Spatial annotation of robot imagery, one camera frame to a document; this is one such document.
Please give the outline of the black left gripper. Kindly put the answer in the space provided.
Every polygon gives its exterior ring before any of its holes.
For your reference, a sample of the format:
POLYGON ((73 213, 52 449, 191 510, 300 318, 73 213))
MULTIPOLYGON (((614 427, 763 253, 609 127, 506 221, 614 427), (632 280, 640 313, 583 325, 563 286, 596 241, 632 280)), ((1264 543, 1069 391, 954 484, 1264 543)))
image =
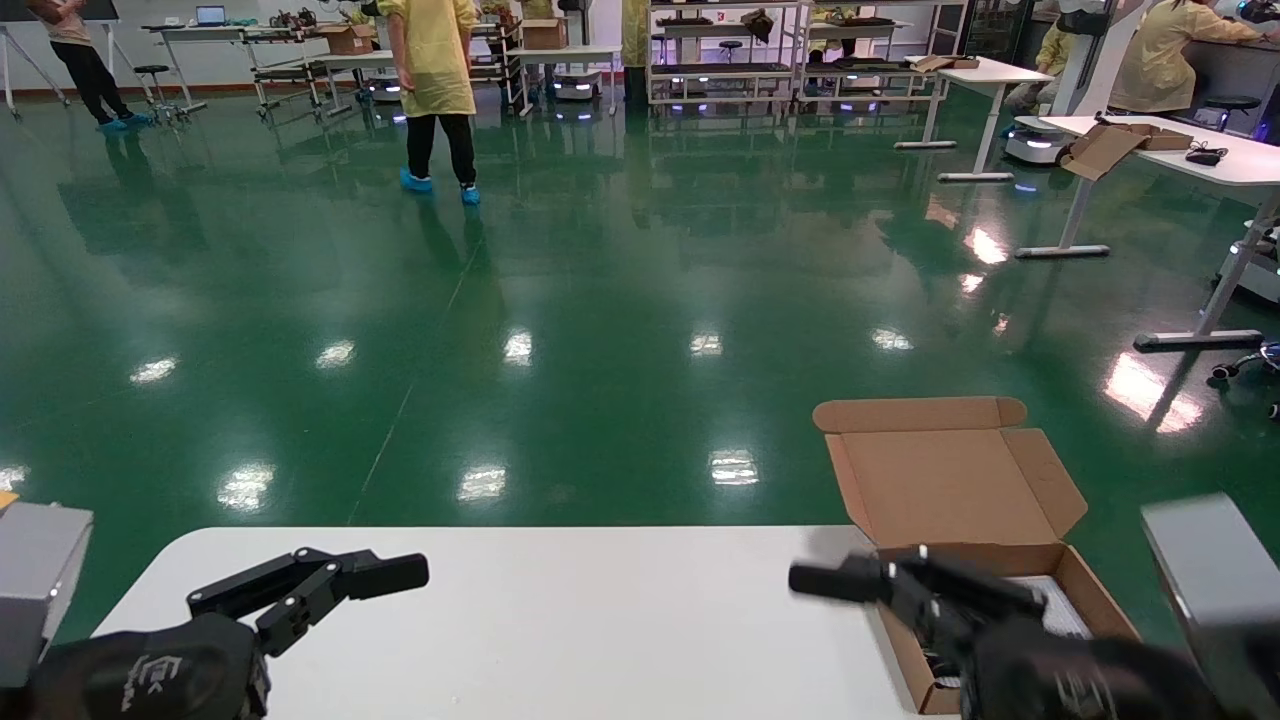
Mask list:
POLYGON ((421 553, 298 548, 192 591, 187 606, 196 619, 178 626, 55 648, 29 684, 29 715, 264 719, 271 684, 262 653, 282 656, 347 600, 415 591, 429 579, 421 553), (256 634, 237 621, 248 615, 256 634))

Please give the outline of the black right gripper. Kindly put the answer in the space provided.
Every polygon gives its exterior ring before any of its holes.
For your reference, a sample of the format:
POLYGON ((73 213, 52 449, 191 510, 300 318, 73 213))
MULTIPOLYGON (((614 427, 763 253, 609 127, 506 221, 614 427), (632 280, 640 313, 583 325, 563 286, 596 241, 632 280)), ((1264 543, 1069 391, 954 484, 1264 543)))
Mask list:
POLYGON ((788 588, 890 611, 925 650, 960 653, 965 719, 1240 719, 1243 635, 1196 629, 1190 655, 1044 629, 1037 591, 918 547, 794 562, 788 588))

